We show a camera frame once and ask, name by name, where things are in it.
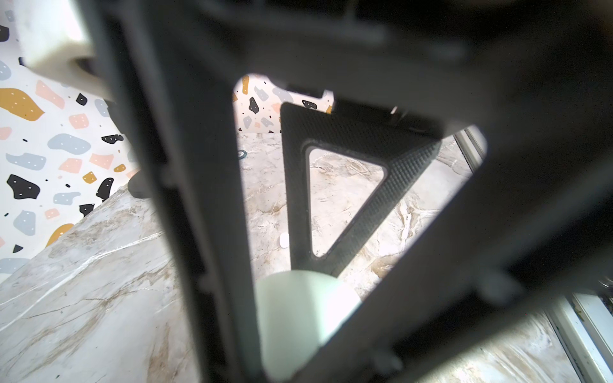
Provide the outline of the mint green earbud case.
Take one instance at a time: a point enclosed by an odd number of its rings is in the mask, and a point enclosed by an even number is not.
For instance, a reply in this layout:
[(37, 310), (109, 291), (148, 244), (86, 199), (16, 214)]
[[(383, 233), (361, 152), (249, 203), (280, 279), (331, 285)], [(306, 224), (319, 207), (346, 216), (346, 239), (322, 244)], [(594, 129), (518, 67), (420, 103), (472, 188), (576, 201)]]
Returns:
[(356, 291), (314, 271), (284, 271), (255, 284), (263, 370), (288, 381), (361, 305)]

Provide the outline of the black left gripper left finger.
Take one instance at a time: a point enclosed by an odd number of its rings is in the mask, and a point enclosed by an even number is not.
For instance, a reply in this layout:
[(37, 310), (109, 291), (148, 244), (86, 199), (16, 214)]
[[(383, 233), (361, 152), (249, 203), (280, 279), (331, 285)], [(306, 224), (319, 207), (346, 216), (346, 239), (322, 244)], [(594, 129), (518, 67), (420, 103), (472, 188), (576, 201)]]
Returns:
[(82, 1), (95, 69), (169, 241), (204, 382), (263, 382), (231, 32), (194, 1)]

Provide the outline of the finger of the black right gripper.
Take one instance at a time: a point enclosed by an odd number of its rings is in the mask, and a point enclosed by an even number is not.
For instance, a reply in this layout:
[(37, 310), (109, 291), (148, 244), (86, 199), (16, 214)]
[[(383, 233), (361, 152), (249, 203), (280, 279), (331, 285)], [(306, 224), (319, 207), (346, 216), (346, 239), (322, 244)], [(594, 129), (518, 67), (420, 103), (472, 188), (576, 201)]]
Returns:
[(442, 142), (285, 103), (291, 269), (339, 276), (436, 159)]

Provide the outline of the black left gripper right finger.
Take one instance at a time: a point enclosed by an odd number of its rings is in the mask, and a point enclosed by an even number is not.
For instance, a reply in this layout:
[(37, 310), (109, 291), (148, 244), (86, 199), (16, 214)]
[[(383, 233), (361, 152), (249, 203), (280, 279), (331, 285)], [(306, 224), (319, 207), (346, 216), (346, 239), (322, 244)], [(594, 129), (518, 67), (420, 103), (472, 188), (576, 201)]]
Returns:
[[(592, 282), (612, 253), (610, 1), (242, 1), (243, 71), (329, 89), (356, 116), (281, 109), (293, 266), (339, 275), (436, 156), (475, 125), (476, 173), (295, 382), (417, 379)], [(384, 178), (311, 252), (308, 155)]]

